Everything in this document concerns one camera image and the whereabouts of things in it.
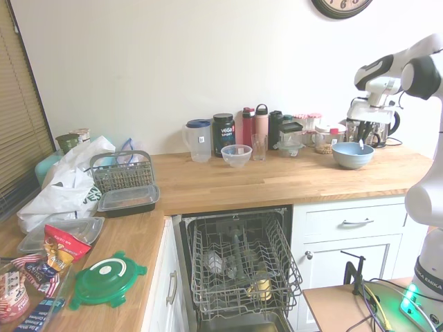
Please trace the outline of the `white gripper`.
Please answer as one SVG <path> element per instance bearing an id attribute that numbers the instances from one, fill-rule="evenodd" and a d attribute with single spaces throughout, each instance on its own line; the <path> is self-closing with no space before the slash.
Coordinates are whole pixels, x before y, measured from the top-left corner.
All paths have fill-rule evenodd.
<path id="1" fill-rule="evenodd" d="M 347 112 L 347 118 L 360 121 L 358 141 L 364 142 L 373 130 L 373 122 L 389 124 L 394 118 L 395 111 L 387 108 L 370 107 L 367 102 L 355 102 Z"/>

